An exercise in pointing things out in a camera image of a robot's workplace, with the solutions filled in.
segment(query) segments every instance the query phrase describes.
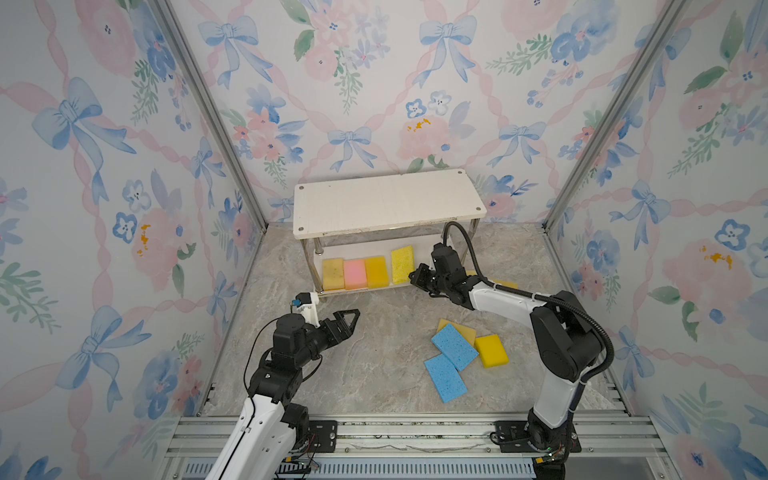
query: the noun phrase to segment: white shelf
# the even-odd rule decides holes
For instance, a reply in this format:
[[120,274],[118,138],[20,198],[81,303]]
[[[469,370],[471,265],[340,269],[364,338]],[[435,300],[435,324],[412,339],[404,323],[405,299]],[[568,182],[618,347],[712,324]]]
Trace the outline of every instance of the white shelf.
[[335,245],[333,247],[324,247],[323,255],[317,255],[313,252],[315,268],[320,274],[320,278],[323,278],[323,260],[333,258],[343,258],[344,260],[355,260],[358,258],[369,258],[383,256],[386,260],[386,270],[389,275],[389,286],[382,288],[361,288],[357,290],[326,290],[320,294],[320,296],[336,295],[341,293],[358,293],[375,290],[385,290],[388,288],[396,288],[398,286],[410,286],[410,282],[400,283],[398,285],[392,284],[392,251],[399,248],[413,245],[413,263],[414,267],[418,267],[420,263],[426,263],[431,268],[434,268],[432,264],[432,247],[435,243],[441,243],[442,236],[439,234],[434,235],[422,235],[420,237],[406,237],[395,238],[392,240],[378,240],[376,242],[365,243],[351,243],[348,245]]
[[296,185],[298,240],[483,218],[485,205],[463,170]]

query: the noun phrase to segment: blue sponge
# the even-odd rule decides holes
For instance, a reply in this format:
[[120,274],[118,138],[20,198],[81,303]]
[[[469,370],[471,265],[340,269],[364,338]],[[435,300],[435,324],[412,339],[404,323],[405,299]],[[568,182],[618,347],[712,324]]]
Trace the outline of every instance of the blue sponge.
[[445,355],[438,355],[429,359],[424,362],[424,365],[427,367],[429,376],[432,377],[443,403],[448,403],[467,393],[467,386],[464,385],[462,377],[458,375],[456,367]]
[[432,343],[448,357],[459,372],[467,368],[467,365],[479,355],[478,351],[473,349],[462,334],[450,324],[432,337]]

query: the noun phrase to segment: black mounting plate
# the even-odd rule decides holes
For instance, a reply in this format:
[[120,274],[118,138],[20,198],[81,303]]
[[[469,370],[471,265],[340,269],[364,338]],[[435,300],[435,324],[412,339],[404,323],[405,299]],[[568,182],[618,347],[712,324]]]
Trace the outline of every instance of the black mounting plate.
[[314,435],[312,445],[307,450],[307,454],[314,453],[333,453],[336,451],[336,431],[339,423],[336,420],[310,420],[311,439]]
[[[524,439],[528,437],[525,431],[525,426],[528,424],[525,420],[497,420],[494,422],[496,427],[496,433],[499,437],[507,439]],[[571,440],[571,453],[581,452],[581,443],[578,441],[578,435],[576,439]],[[528,443],[528,440],[521,440],[520,442],[504,442],[499,445],[502,453],[541,453],[537,449]]]

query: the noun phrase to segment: pink sponge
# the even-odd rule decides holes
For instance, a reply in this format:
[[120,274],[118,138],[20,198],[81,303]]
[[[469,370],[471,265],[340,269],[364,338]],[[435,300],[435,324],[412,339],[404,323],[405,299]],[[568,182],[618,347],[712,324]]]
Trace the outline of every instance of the pink sponge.
[[366,275],[366,261],[344,260],[344,288],[347,290],[357,290],[368,286],[368,276]]

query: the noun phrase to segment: lower shelf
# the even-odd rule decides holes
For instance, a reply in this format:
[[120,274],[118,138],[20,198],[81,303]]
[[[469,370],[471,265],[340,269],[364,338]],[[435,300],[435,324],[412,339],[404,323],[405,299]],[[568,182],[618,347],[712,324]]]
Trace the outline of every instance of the lower shelf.
[[375,242],[365,243],[350,243],[347,245],[335,245],[332,247],[324,247],[323,254],[318,255],[313,253],[315,268],[320,278],[323,278],[323,260],[332,258],[343,258],[344,260],[355,260],[358,258],[378,257],[384,256],[386,259],[386,269],[389,275],[389,286],[376,289],[361,288],[357,290],[326,290],[319,293],[320,296],[328,295],[341,295],[344,293],[358,293],[374,290],[384,290],[388,288],[396,288],[398,286],[410,286],[408,282],[400,283],[398,285],[392,284],[392,251],[399,248],[413,245],[413,263],[414,266],[419,266],[420,263],[426,263],[430,267],[432,265],[432,248],[435,243],[441,243],[442,236],[438,233],[433,235],[422,235],[420,237],[405,237],[395,238],[391,240],[377,240]]

